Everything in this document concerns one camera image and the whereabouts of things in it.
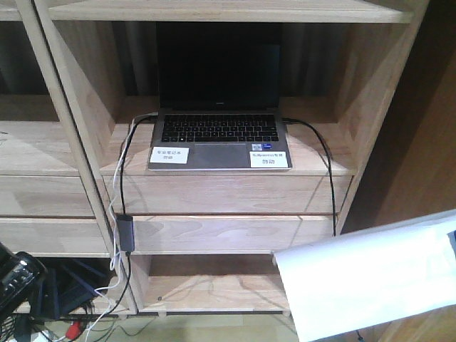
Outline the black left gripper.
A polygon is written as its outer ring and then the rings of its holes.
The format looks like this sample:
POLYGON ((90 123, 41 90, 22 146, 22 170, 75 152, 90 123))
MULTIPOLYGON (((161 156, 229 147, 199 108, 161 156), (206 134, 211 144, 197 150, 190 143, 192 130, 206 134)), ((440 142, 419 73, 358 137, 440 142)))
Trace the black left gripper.
POLYGON ((45 266, 26 252, 1 244, 1 315, 10 316, 46 276, 45 266))

